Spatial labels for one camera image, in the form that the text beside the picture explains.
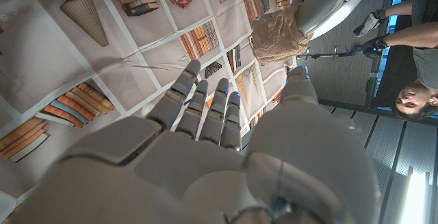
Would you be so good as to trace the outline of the black gloved person hand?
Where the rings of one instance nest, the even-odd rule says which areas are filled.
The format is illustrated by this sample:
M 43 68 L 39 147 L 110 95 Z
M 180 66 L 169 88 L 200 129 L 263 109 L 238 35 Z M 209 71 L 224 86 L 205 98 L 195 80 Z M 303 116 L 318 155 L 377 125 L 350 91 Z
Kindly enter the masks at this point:
M 372 60 L 378 60 L 381 58 L 383 50 L 388 48 L 387 43 L 384 41 L 385 36 L 375 37 L 362 45 L 355 45 L 352 48 L 351 54 L 362 53 L 365 57 Z

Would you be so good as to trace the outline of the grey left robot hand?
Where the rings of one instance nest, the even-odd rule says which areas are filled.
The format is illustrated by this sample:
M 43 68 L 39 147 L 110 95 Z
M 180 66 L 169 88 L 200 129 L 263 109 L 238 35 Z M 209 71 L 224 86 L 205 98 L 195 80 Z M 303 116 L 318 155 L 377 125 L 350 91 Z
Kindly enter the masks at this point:
M 296 24 L 304 35 L 317 38 L 339 25 L 361 0 L 294 0 Z

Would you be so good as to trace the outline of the white gloved person hand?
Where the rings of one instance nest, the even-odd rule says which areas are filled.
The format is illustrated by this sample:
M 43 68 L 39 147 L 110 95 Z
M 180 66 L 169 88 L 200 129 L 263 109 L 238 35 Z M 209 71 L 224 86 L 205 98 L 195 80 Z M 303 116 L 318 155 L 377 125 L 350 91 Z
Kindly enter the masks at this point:
M 353 34 L 356 37 L 362 37 L 366 35 L 371 29 L 376 29 L 385 20 L 385 10 L 375 10 L 369 13 L 360 26 L 358 26 Z

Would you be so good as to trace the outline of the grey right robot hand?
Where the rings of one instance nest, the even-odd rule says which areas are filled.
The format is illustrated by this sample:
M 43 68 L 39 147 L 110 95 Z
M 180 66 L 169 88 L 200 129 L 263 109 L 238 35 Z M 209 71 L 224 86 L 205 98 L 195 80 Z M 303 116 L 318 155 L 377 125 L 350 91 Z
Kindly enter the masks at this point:
M 12 223 L 377 223 L 380 190 L 359 137 L 319 103 L 305 66 L 240 136 L 240 95 L 211 107 L 192 60 L 143 119 L 82 138 L 49 168 Z

